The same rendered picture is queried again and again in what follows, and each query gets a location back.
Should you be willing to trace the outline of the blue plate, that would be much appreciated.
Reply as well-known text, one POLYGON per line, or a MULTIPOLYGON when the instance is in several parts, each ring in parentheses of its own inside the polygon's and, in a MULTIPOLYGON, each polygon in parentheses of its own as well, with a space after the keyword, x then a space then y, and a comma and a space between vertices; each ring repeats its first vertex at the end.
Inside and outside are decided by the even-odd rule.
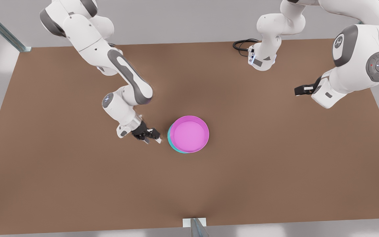
POLYGON ((179 150, 179 149, 178 149, 177 147, 175 147, 175 145, 173 144, 173 141, 172 141, 171 136, 170 136, 170 132, 171 132, 171 129, 172 129, 173 125, 174 125, 174 124, 172 124, 172 125, 170 126, 170 128, 168 129, 168 131, 167 131, 167 140, 168 140, 168 143, 170 144, 170 146, 172 147, 173 150, 175 150, 175 151, 177 151, 177 152, 179 152, 179 153, 188 154, 188 152, 184 152, 184 151, 182 151, 182 150, 179 150))

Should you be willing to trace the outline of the pink plate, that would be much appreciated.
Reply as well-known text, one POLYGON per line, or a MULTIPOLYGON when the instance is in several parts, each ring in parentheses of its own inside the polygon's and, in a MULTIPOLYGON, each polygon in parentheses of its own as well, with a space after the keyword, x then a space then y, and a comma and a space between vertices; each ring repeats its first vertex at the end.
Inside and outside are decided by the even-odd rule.
POLYGON ((175 147, 188 153, 202 150, 209 141, 209 128, 199 117, 184 116, 173 123, 170 132, 175 147))

